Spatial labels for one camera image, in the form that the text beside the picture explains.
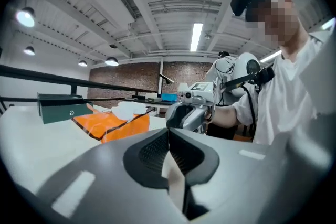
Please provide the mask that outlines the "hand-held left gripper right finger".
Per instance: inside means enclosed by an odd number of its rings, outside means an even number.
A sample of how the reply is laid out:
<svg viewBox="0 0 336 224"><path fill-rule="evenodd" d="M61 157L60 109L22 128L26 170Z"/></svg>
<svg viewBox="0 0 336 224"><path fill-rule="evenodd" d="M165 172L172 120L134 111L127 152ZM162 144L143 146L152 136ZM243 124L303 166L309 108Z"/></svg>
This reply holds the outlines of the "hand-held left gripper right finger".
<svg viewBox="0 0 336 224"><path fill-rule="evenodd" d="M169 150L189 187L206 184L219 166L219 155L213 148L181 130L169 130Z"/></svg>

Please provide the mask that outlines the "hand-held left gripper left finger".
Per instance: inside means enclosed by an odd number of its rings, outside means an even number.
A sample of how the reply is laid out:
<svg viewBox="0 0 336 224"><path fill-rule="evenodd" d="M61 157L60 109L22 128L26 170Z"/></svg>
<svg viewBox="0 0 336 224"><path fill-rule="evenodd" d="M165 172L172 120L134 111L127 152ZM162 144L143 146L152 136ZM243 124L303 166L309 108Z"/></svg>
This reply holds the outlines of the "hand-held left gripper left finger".
<svg viewBox="0 0 336 224"><path fill-rule="evenodd" d="M162 176L163 163L169 151L167 129L155 131L124 153L123 165L128 175L143 187L168 189L168 180Z"/></svg>

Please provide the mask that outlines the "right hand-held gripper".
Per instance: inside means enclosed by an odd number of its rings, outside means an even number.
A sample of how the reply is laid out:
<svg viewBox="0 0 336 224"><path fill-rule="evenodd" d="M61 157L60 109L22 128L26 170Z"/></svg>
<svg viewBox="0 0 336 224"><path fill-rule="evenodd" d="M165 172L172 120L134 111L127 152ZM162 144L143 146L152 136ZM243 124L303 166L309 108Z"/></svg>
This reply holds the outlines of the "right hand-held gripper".
<svg viewBox="0 0 336 224"><path fill-rule="evenodd" d="M214 90L213 82L196 82L191 86L181 83L178 89L178 103L171 105L165 114L167 128L179 128L201 132L205 122L205 114L213 110ZM195 105L200 107L187 107L184 116L184 106Z"/></svg>

